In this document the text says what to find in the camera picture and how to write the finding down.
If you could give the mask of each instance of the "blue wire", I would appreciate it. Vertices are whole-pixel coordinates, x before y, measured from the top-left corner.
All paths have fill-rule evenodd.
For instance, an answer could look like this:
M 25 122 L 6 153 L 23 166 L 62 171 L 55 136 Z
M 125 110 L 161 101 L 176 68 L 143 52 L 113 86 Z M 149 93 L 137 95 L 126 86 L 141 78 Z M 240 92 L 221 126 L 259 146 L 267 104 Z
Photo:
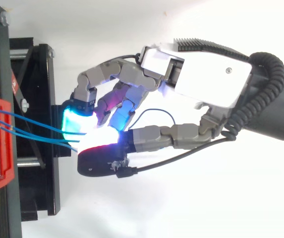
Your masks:
M 85 135 L 86 134 L 86 133 L 78 133 L 78 132 L 69 132 L 69 131 L 59 130 L 59 129 L 57 129 L 55 127 L 52 127 L 50 125 L 46 125 L 46 124 L 40 123 L 38 121 L 35 121 L 35 120 L 32 120 L 32 119 L 20 116 L 20 115 L 15 114 L 15 113 L 10 113 L 10 112 L 6 112 L 6 111 L 2 111 L 2 110 L 0 110 L 0 113 L 11 115 L 11 116 L 16 117 L 16 118 L 20 118 L 20 119 L 28 121 L 28 122 L 30 122 L 32 124 L 39 125 L 39 126 L 42 126 L 44 128 L 47 128 L 47 129 L 50 129 L 50 130 L 53 130 L 53 131 L 56 131 L 56 132 L 59 132 L 59 133 L 62 133 L 62 134 L 71 134 L 71 135 Z
M 14 131 L 8 130 L 8 129 L 6 129 L 5 127 L 2 127 L 2 126 L 0 126 L 0 129 L 6 131 L 6 132 L 8 132 L 8 133 L 11 133 L 11 134 L 13 134 L 13 135 L 26 138 L 26 139 L 37 140 L 37 141 L 41 141 L 41 142 L 45 142 L 45 143 L 50 143 L 50 144 L 56 144 L 56 145 L 60 145 L 60 146 L 67 147 L 67 148 L 69 148 L 69 149 L 71 149 L 71 150 L 73 150 L 73 151 L 75 151 L 75 152 L 78 152 L 76 149 L 74 149 L 74 148 L 71 147 L 70 145 L 66 145 L 66 144 L 59 143 L 59 142 L 53 143 L 53 142 L 49 142 L 48 140 L 38 139 L 38 138 L 31 137 L 31 136 L 28 136 L 28 135 L 19 134 L 19 133 L 16 133 L 16 132 L 14 132 Z
M 142 115 L 147 111 L 160 111 L 160 112 L 167 113 L 170 116 L 170 118 L 172 119 L 173 124 L 176 125 L 175 119 L 173 118 L 173 116 L 169 112 L 165 111 L 164 109 L 149 108 L 149 109 L 146 109 L 144 112 L 142 112 L 141 115 L 138 117 L 138 119 L 136 119 L 136 121 L 128 129 L 131 129 L 138 122 L 138 120 L 140 120 Z
M 0 123 L 3 124 L 3 125 L 6 125 L 8 127 L 12 127 L 12 125 L 0 120 Z M 59 139 L 52 139 L 52 138 L 46 138 L 46 137 L 42 137 L 42 136 L 38 136 L 38 135 L 34 135 L 32 133 L 29 133 L 29 132 L 26 132 L 24 130 L 21 130 L 19 128 L 16 128 L 16 127 L 12 127 L 15 131 L 18 131 L 18 132 L 21 132 L 22 134 L 25 134 L 25 135 L 28 135 L 28 136 L 32 136 L 32 137 L 35 137 L 35 138 L 39 138 L 39 139 L 43 139 L 43 140 L 48 140 L 48 141 L 52 141 L 52 142 L 80 142 L 79 140 L 59 140 Z

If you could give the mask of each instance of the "black mounting frame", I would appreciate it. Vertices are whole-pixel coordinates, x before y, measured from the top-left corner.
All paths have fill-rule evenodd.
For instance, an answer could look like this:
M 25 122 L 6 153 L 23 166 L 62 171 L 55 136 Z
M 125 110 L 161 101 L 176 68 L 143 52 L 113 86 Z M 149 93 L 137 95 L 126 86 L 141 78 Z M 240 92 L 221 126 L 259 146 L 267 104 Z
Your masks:
M 11 53 L 27 51 L 25 57 L 11 57 L 19 85 L 14 96 L 17 102 L 14 112 L 61 128 L 60 106 L 55 105 L 52 48 L 47 44 L 34 46 L 33 38 L 15 38 L 10 39 L 10 49 Z M 23 99 L 29 104 L 26 113 L 22 110 Z M 39 136 L 63 139 L 59 133 L 20 119 L 15 119 L 15 124 Z M 41 210 L 56 215 L 60 210 L 58 157 L 70 156 L 70 149 L 20 137 L 16 141 L 22 221 L 37 220 L 37 211 Z

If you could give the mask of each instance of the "white wall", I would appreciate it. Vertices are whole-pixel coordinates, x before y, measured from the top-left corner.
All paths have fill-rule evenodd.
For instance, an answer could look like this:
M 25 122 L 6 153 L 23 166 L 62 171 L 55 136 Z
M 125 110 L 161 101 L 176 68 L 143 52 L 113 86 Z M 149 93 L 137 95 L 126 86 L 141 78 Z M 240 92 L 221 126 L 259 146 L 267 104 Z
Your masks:
M 56 102 L 66 100 L 79 72 L 134 54 L 145 44 L 196 37 L 244 54 L 271 52 L 284 62 L 284 1 L 280 0 L 0 0 L 10 10 L 11 37 L 35 37 L 56 51 Z M 99 95 L 110 88 L 103 87 Z M 183 111 L 150 95 L 177 123 Z M 140 126 L 171 125 L 162 113 Z M 181 153 L 132 154 L 146 165 Z M 284 237 L 284 142 L 242 131 L 214 146 L 131 178 L 87 178 L 77 157 L 59 160 L 61 211 L 22 224 L 24 238 Z

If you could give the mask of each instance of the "screw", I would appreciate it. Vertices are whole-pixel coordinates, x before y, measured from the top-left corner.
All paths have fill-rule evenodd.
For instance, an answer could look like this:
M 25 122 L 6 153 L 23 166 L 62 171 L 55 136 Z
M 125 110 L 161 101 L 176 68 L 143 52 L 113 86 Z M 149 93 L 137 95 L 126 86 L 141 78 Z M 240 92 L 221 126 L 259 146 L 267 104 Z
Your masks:
M 9 26 L 10 25 L 10 17 L 6 11 L 2 11 L 0 13 L 0 24 L 2 26 Z
M 227 68 L 227 69 L 226 69 L 226 73 L 228 73 L 228 74 L 229 74 L 229 73 L 232 73 L 232 68 L 230 68 L 230 67 Z
M 50 58 L 55 58 L 55 56 L 56 56 L 56 53 L 55 53 L 55 51 L 53 50 L 53 49 L 48 49 L 48 56 L 50 57 Z
M 23 113 L 27 112 L 27 109 L 29 109 L 29 103 L 26 101 L 26 99 L 22 99 L 21 101 L 21 109 L 23 111 Z

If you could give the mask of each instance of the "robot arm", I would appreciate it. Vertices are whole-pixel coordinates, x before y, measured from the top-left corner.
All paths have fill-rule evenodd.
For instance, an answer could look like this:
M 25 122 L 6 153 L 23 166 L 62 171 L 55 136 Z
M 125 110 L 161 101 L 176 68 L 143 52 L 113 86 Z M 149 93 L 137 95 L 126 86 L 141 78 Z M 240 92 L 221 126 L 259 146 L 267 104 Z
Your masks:
M 114 78 L 119 82 L 94 108 L 95 87 Z M 159 86 L 168 93 L 197 100 L 194 108 L 208 106 L 200 125 L 152 125 L 124 131 L 148 93 Z M 109 123 L 119 131 L 118 143 L 79 153 L 78 171 L 85 176 L 127 177 L 137 173 L 128 167 L 128 153 L 157 151 L 167 146 L 196 152 L 216 144 L 211 140 L 220 134 L 225 137 L 221 141 L 235 140 L 243 127 L 273 137 L 284 134 L 278 129 L 284 123 L 284 115 L 277 116 L 282 117 L 279 121 L 269 121 L 265 116 L 255 122 L 262 118 L 261 112 L 276 104 L 272 102 L 280 94 L 284 94 L 284 65 L 277 57 L 268 53 L 247 57 L 198 39 L 144 47 L 137 63 L 124 59 L 107 61 L 79 75 L 71 105 L 83 115 L 94 111 L 98 124 L 105 123 L 110 110 L 119 106 Z M 259 126 L 260 121 L 267 125 Z

